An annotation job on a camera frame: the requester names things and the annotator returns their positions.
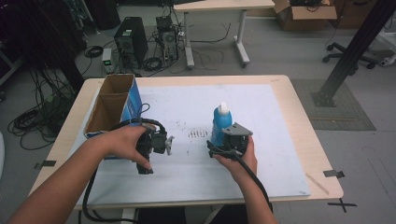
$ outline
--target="gray carpet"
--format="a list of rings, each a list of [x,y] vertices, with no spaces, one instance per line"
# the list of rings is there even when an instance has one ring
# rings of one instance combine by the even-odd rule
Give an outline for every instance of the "gray carpet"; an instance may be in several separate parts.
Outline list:
[[[375,126],[367,117],[346,83],[341,85],[332,98],[336,107],[315,106],[311,92],[318,92],[324,81],[320,79],[293,79],[291,81],[314,129],[375,131]]]

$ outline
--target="electronic equipment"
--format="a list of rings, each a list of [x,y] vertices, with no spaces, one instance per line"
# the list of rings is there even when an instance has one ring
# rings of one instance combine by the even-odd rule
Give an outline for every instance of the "electronic equipment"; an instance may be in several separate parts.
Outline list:
[[[105,67],[106,73],[111,74],[114,72],[116,63],[114,63],[112,57],[112,49],[103,49],[102,63]]]
[[[127,65],[140,68],[149,48],[142,18],[126,17],[114,35],[114,40],[120,56],[130,59]]]
[[[163,60],[173,61],[178,59],[177,54],[177,31],[175,28],[160,34],[161,47],[163,49]]]
[[[170,16],[157,17],[158,42],[163,52],[163,61],[172,62],[178,59],[177,29],[173,26]]]
[[[222,131],[224,133],[222,146],[214,146],[211,142],[206,141],[209,148],[209,156],[220,154],[232,160],[235,159],[235,156],[242,157],[247,151],[248,136],[253,135],[253,132],[238,123],[234,123]]]
[[[139,140],[136,144],[136,150],[149,161],[149,154],[154,151],[155,153],[163,154],[166,150],[168,156],[171,155],[172,141],[175,138],[174,136],[170,136],[167,138],[167,132],[165,128],[161,125],[161,123],[154,119],[127,119],[116,126],[114,126],[111,130],[116,130],[125,125],[129,125],[132,123],[137,123],[145,127],[147,130],[140,136]],[[148,124],[156,125],[160,127],[159,131],[153,126]],[[152,170],[148,170],[143,166],[136,164],[137,171],[140,175],[149,175],[153,174]]]

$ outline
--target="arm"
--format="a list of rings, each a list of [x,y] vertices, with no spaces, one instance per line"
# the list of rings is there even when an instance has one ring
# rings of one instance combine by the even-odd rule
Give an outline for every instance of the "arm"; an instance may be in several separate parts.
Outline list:
[[[107,155],[136,161],[150,169],[149,161],[135,150],[145,130],[142,126],[125,126],[85,141],[29,196],[8,223],[65,223],[94,170]]]
[[[265,201],[262,191],[239,162],[226,159],[220,155],[214,155],[214,158],[230,171],[233,179],[241,189],[247,207],[248,223],[276,223],[276,219]],[[257,174],[257,159],[254,155],[254,143],[251,136],[248,139],[247,152],[242,160],[254,174]]]

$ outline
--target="white bottle cap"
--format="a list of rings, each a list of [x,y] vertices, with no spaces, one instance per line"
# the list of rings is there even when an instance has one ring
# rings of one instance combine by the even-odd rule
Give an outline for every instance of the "white bottle cap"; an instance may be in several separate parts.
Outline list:
[[[221,102],[221,105],[219,105],[218,111],[219,111],[219,114],[224,116],[224,115],[227,115],[230,112],[230,109],[225,104],[225,102]]]

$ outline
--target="computer tower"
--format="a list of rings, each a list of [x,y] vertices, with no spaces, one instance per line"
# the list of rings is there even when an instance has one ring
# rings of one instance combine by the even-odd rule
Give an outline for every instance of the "computer tower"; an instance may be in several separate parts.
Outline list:
[[[114,0],[83,0],[100,30],[109,30],[120,25],[120,16]]]
[[[160,33],[163,49],[163,60],[173,61],[178,59],[177,55],[177,32],[175,28]]]
[[[163,51],[163,61],[172,62],[178,59],[177,55],[177,29],[170,16],[157,17],[159,42]]]
[[[143,20],[140,17],[126,17],[114,35],[120,56],[131,59],[133,68],[141,68],[149,45]]]

